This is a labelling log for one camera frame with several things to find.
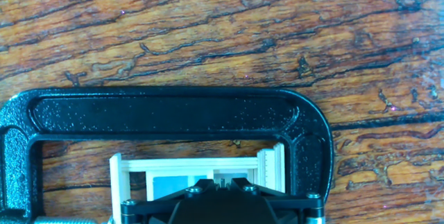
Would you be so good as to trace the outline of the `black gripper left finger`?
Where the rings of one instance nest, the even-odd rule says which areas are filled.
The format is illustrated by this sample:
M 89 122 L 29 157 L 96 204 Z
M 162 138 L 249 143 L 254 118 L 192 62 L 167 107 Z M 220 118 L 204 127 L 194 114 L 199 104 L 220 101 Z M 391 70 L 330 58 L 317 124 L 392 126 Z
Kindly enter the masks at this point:
M 123 224 L 148 223 L 153 215 L 171 215 L 176 206 L 185 199 L 196 198 L 217 189 L 218 184 L 213 179 L 200 179 L 195 185 L 157 200 L 125 200 L 121 203 L 121 222 Z

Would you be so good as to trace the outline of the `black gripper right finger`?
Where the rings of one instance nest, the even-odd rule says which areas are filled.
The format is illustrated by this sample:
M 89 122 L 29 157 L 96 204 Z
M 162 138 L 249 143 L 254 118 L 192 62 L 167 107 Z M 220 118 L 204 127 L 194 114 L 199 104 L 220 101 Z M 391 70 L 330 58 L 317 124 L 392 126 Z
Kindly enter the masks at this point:
M 317 192 L 292 196 L 234 178 L 228 185 L 232 223 L 324 224 L 325 201 Z

